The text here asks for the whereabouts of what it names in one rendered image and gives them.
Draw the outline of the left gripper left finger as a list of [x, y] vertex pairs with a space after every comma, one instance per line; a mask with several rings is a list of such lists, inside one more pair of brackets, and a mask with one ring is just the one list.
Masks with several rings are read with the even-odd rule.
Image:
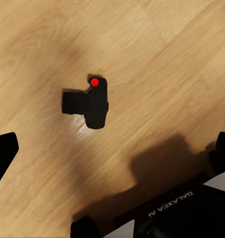
[[18, 140], [14, 132], [0, 135], [0, 180], [18, 151]]

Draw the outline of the digital camera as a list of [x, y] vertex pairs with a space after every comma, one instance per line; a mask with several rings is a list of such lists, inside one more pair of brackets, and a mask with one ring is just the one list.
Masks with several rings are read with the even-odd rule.
[[107, 81], [91, 77], [87, 82], [91, 84], [91, 89], [86, 93], [63, 92], [62, 114], [84, 115], [88, 128], [102, 129], [109, 110]]

